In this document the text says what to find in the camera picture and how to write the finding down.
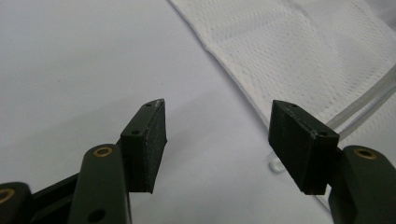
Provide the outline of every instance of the textured white cloth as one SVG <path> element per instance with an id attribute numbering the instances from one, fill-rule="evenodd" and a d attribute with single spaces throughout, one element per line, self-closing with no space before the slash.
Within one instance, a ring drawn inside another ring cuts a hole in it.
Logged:
<path id="1" fill-rule="evenodd" d="M 268 126 L 274 99 L 336 128 L 394 74 L 389 27 L 359 0 L 170 0 Z"/>

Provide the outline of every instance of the white surface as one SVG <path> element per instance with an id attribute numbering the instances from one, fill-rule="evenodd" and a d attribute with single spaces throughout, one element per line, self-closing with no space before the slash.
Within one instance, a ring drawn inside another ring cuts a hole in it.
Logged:
<path id="1" fill-rule="evenodd" d="M 331 223 L 268 169 L 261 120 L 166 1 L 0 2 L 0 183 L 36 192 L 164 98 L 168 144 L 134 223 Z"/>
<path id="2" fill-rule="evenodd" d="M 393 32 L 363 0 L 170 1 L 267 126 L 277 99 L 335 128 L 395 78 Z"/>

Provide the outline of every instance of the round hole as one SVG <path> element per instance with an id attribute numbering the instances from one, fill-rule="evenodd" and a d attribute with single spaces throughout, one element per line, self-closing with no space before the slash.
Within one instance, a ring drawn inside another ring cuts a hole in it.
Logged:
<path id="1" fill-rule="evenodd" d="M 5 203 L 15 194 L 15 189 L 0 189 L 0 203 Z"/>
<path id="2" fill-rule="evenodd" d="M 322 132 L 319 132 L 318 134 L 319 134 L 319 136 L 327 136 L 327 133 L 326 133 L 326 132 L 323 132 L 323 131 L 322 131 Z"/>
<path id="3" fill-rule="evenodd" d="M 355 153 L 358 156 L 363 157 L 364 159 L 368 159 L 368 160 L 375 160 L 376 159 L 375 153 L 370 151 L 370 150 L 367 150 L 367 149 L 357 148 L 357 149 L 355 149 Z"/>
<path id="4" fill-rule="evenodd" d="M 100 147 L 100 148 L 97 148 L 93 152 L 93 156 L 106 157 L 106 156 L 110 155 L 112 152 L 113 152 L 113 148 L 111 148 L 111 147 Z"/>
<path id="5" fill-rule="evenodd" d="M 88 216 L 89 222 L 98 222 L 106 216 L 106 212 L 103 209 L 98 209 L 90 213 Z"/>

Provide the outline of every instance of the white fabric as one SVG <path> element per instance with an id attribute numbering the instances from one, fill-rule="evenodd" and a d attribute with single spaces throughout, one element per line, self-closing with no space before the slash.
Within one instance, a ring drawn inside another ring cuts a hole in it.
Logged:
<path id="1" fill-rule="evenodd" d="M 278 99 L 335 128 L 394 78 L 392 31 L 363 1 L 170 1 L 267 126 Z"/>

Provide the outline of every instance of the brass screw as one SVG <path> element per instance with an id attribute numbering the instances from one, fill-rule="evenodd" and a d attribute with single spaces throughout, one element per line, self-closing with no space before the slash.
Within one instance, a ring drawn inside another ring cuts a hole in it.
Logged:
<path id="1" fill-rule="evenodd" d="M 364 149 L 364 148 L 356 148 L 356 155 L 363 157 L 367 160 L 376 160 L 376 154 L 372 150 Z"/>
<path id="2" fill-rule="evenodd" d="M 113 148 L 111 147 L 99 147 L 93 152 L 93 156 L 95 157 L 106 157 L 113 152 Z"/>
<path id="3" fill-rule="evenodd" d="M 0 204 L 8 201 L 15 194 L 15 189 L 0 189 Z"/>

